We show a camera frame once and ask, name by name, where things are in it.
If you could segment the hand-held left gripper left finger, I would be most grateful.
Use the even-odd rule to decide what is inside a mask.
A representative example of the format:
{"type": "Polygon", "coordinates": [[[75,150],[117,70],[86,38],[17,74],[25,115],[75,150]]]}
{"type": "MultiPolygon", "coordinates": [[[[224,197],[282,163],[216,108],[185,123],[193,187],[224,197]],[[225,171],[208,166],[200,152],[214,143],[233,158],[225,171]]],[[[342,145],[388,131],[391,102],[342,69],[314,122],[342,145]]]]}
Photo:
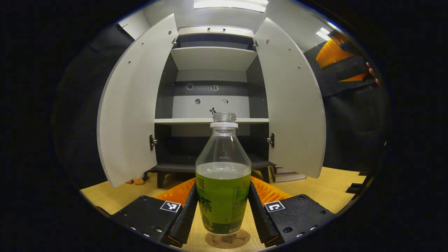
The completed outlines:
{"type": "Polygon", "coordinates": [[[197,202],[192,178],[158,196],[139,196],[110,218],[146,239],[181,248],[187,244],[197,202]]]}

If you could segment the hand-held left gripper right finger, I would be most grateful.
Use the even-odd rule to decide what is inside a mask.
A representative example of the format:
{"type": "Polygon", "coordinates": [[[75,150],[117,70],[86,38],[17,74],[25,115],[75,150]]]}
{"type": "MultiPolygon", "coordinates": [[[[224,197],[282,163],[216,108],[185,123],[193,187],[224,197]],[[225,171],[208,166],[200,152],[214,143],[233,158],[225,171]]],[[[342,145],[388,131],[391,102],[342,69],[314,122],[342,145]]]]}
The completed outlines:
{"type": "Polygon", "coordinates": [[[336,217],[305,194],[290,196],[255,177],[251,177],[248,202],[259,239],[265,247],[296,242],[336,217]]]}

